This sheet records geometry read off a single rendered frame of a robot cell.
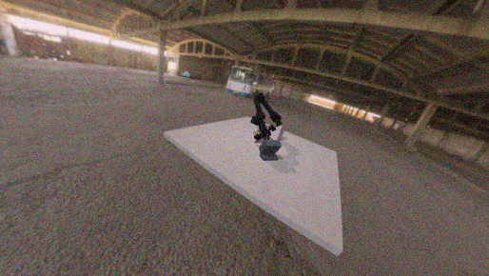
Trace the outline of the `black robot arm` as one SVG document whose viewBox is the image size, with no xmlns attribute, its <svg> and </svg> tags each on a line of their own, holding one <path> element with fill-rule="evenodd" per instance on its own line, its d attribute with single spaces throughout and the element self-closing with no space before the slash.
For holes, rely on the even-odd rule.
<svg viewBox="0 0 489 276">
<path fill-rule="evenodd" d="M 262 111 L 261 103 L 264 105 L 264 107 L 267 109 L 267 111 L 270 113 L 270 118 L 273 122 L 276 122 L 277 126 L 282 125 L 281 120 L 282 117 L 277 113 L 277 111 L 274 111 L 272 107 L 265 101 L 265 97 L 263 93 L 259 93 L 258 95 L 255 96 L 255 99 L 253 100 L 255 103 L 255 107 L 257 110 L 256 117 L 252 116 L 251 123 L 260 126 L 262 124 L 265 124 L 264 118 L 264 112 Z M 261 102 L 261 103 L 260 103 Z"/>
</svg>

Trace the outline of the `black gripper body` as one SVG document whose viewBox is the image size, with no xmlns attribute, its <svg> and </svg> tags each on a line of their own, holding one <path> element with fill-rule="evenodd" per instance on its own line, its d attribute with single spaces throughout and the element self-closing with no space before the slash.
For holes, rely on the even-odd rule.
<svg viewBox="0 0 489 276">
<path fill-rule="evenodd" d="M 272 130 L 272 131 L 275 131 L 275 130 L 276 130 L 276 127 L 275 127 L 275 126 L 273 126 L 273 125 L 271 125 L 271 126 L 269 126 L 269 127 L 268 127 L 268 129 L 267 129 L 266 125 L 265 125 L 265 124 L 262 124 L 262 125 L 260 125 L 260 126 L 259 126 L 259 129 L 260 129 L 260 135 L 261 135 L 261 134 L 265 135 L 265 132 L 266 132 L 267 130 L 269 130 L 269 131 L 271 131 L 271 130 Z M 258 140 L 258 141 L 259 141 L 259 140 L 261 140 L 261 139 L 262 139 L 262 137 L 260 137 L 260 135 L 259 135 L 259 134 L 256 134 L 256 135 L 254 136 L 254 139 L 256 139 L 256 140 Z"/>
</svg>

